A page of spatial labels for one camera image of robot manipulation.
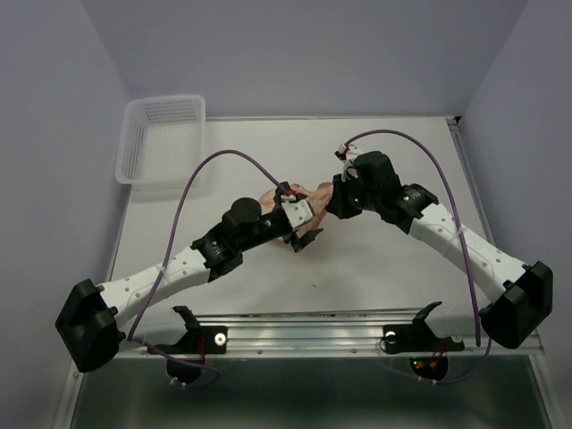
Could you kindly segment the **floral mesh laundry bag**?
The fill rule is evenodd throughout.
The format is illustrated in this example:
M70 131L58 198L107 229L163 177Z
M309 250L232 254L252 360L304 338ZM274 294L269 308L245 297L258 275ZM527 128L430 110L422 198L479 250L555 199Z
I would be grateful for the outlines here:
M323 182L320 183L315 190L311 190L304 188L298 183L292 183L290 188L298 193L305 194L315 213L315 218L311 223L296 231L297 236L301 239L306 233L320 228L320 224L327 214L326 207L332 198L333 185L331 182ZM262 207L263 215L273 210L274 194L274 190L268 190L258 199L258 202Z

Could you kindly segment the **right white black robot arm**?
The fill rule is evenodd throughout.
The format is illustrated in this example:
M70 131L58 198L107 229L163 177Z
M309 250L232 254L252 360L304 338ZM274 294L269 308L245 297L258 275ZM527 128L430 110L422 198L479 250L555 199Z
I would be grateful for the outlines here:
M411 327L418 347L430 349L442 339L484 332L502 347L517 349L551 313L554 275L545 263L529 265L498 250L432 192L402 184L386 154L351 146L335 155L343 167L332 178L329 213L340 219L378 214L455 265L489 302L468 315L441 302L428 305Z

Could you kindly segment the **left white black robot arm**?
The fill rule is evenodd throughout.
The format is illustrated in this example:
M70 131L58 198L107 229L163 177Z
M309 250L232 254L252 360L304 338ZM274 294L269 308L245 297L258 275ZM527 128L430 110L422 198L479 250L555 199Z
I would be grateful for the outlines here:
M283 239L296 251L315 239L319 230L299 236L316 219L306 197L292 196L263 213L258 201L240 198L205 236L178 254L117 281L77 283L55 321L72 361L82 373L110 362L134 332L145 311L184 290L213 282L243 262L244 252Z

